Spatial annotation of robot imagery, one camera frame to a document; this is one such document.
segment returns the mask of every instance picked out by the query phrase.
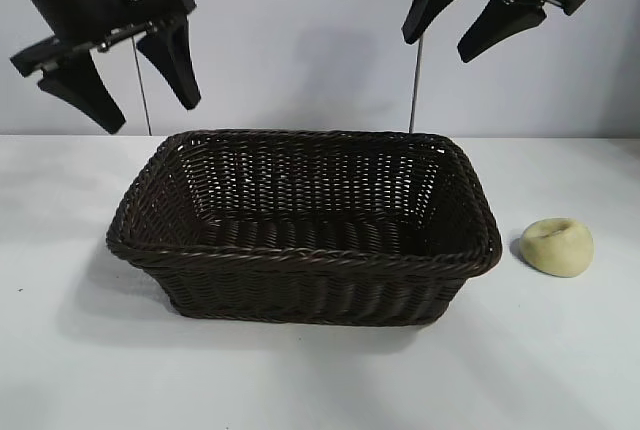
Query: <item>basket rim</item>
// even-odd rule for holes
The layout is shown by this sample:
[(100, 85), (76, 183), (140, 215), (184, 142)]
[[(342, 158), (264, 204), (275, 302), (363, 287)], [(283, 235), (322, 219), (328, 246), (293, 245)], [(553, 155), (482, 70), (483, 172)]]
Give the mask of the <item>basket rim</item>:
[[(438, 254), (430, 256), (420, 255), (398, 255), (389, 253), (364, 253), (350, 250), (326, 250), (326, 249), (309, 249), (309, 248), (285, 248), (285, 249), (272, 249), (267, 247), (237, 247), (237, 246), (211, 246), (211, 245), (189, 245), (179, 246), (170, 245), (166, 243), (150, 243), (139, 242), (131, 238), (130, 234), (126, 234), (125, 225), (131, 221), (131, 214), (126, 211), (127, 202), (133, 198), (138, 198), (140, 195), (144, 195), (147, 188), (153, 184), (157, 172), (160, 170), (164, 162), (170, 156), (171, 152), (177, 147), (182, 145), (190, 138), (199, 136), (236, 136), (236, 135), (252, 135), (256, 137), (283, 137), (283, 136), (295, 136), (296, 138), (316, 138), (322, 139), (325, 137), (343, 137), (345, 140), (353, 140), (354, 138), (378, 138), (403, 142), (415, 142), (415, 143), (437, 143), (449, 147), (455, 155), (456, 165), (461, 170), (461, 175), (464, 176), (465, 184), (472, 188), (471, 195), (473, 196), (473, 207), (478, 211), (480, 223), (486, 229), (486, 238), (475, 239), (474, 248), (466, 250), (464, 252)], [(469, 174), (469, 171), (465, 171), (463, 165), (461, 165), (460, 159), (468, 161), (467, 156), (462, 149), (458, 147), (451, 139), (436, 135), (436, 134), (423, 134), (414, 133), (407, 134), (402, 132), (362, 132), (362, 131), (296, 131), (296, 130), (196, 130), (179, 133), (168, 137), (157, 149), (146, 166), (142, 169), (140, 174), (136, 177), (131, 184), (127, 192), (125, 193), (116, 215), (107, 232), (107, 245), (109, 249), (118, 257), (131, 261), (132, 254), (137, 254), (139, 257), (150, 255), (162, 255), (173, 259), (193, 260), (198, 259), (200, 261), (206, 260), (214, 262), (220, 259), (256, 259), (256, 260), (269, 260), (271, 262), (283, 262), (291, 260), (304, 261), (310, 263), (314, 261), (323, 263), (347, 263), (347, 262), (359, 262), (362, 264), (387, 264), (393, 265), (394, 270), (402, 271), (406, 267), (407, 270), (413, 270), (410, 273), (416, 272), (416, 267), (429, 268), (433, 271), (433, 267), (442, 269), (443, 273), (447, 274), (449, 278), (452, 273), (460, 272), (461, 266), (468, 266), (469, 268), (464, 276), (460, 278), (469, 278), (473, 276), (479, 276), (489, 271), (500, 259), (502, 254), (502, 242), (497, 229), (495, 218), (489, 210), (486, 196), (482, 191), (482, 187), (478, 184), (472, 184), (471, 180), (478, 181), (475, 172), (473, 175)], [(145, 262), (145, 267), (154, 267), (150, 265), (148, 261)], [(158, 262), (156, 268), (166, 267), (166, 264)]]

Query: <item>white table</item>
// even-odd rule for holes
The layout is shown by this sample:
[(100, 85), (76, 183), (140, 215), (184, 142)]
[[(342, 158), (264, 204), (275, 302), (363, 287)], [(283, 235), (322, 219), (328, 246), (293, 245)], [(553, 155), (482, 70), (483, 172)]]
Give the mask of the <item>white table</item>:
[[(640, 428), (640, 141), (459, 140), (505, 243), (423, 330), (193, 321), (104, 233), (158, 138), (0, 137), (0, 429)], [(508, 250), (590, 225), (574, 280)]]

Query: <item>dark brown wicker basket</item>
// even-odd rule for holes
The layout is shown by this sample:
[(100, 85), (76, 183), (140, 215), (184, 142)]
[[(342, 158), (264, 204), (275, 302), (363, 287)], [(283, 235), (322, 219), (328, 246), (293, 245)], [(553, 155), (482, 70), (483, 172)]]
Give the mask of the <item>dark brown wicker basket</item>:
[(362, 326), (437, 320), (502, 252), (455, 144), (360, 132), (171, 137), (107, 244), (188, 317)]

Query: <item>white wall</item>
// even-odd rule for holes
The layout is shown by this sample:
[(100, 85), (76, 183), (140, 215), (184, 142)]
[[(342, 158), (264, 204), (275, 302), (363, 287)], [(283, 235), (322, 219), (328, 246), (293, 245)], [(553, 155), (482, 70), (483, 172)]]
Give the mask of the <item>white wall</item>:
[[(41, 92), (41, 78), (23, 78), (9, 58), (52, 34), (30, 0), (0, 0), (0, 133), (2, 134), (104, 134), (79, 110)], [(146, 133), (140, 86), (132, 47), (124, 42), (106, 55), (94, 58), (107, 89), (127, 118), (122, 134)]]
[(200, 106), (187, 114), (143, 63), (154, 132), (275, 127), (406, 130), (416, 48), (411, 0), (196, 0)]
[[(405, 130), (415, 47), (411, 0), (196, 0), (192, 50), (203, 101), (187, 113), (144, 57), (156, 134), (192, 128)], [(459, 0), (427, 31), (417, 130), (455, 136), (640, 136), (640, 0), (588, 0), (470, 64), (456, 45), (488, 0)], [(103, 133), (8, 61), (49, 30), (29, 0), (0, 0), (0, 133)], [(130, 46), (96, 62), (146, 133)]]
[(456, 45), (488, 0), (427, 30), (416, 130), (457, 136), (640, 136), (640, 0), (548, 6), (537, 29), (469, 64)]

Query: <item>wicker basket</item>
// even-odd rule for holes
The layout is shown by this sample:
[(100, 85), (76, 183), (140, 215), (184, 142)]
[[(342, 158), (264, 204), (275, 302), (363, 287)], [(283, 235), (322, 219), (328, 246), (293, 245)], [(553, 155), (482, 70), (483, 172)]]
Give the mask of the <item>wicker basket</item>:
[(502, 252), (456, 145), (360, 132), (171, 137), (107, 244), (188, 317), (358, 326), (437, 320)]

